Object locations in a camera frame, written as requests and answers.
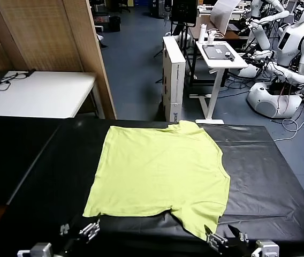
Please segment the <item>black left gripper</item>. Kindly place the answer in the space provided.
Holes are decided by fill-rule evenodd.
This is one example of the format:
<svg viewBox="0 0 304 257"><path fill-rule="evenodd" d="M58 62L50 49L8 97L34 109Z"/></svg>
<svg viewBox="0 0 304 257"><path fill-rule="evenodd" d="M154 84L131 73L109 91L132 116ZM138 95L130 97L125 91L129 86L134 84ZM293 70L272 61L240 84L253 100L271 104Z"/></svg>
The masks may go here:
<svg viewBox="0 0 304 257"><path fill-rule="evenodd" d="M60 235L65 236L69 233L68 223L60 226ZM69 237L62 240L56 248L55 256L88 256L91 252L92 239L100 231L100 219L89 223L79 231L80 237Z"/></svg>

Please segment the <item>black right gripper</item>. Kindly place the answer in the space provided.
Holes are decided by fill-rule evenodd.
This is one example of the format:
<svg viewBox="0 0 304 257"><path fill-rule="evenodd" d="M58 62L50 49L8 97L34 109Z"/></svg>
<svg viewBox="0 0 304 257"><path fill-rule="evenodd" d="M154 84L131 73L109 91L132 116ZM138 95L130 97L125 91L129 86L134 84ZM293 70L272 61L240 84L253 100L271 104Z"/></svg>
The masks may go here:
<svg viewBox="0 0 304 257"><path fill-rule="evenodd" d="M256 249L256 243L249 241L248 234L241 232L238 228L228 225L228 228L236 238L226 239L204 225L206 232L206 242L210 248L218 252L218 256L252 256L252 252Z"/></svg>

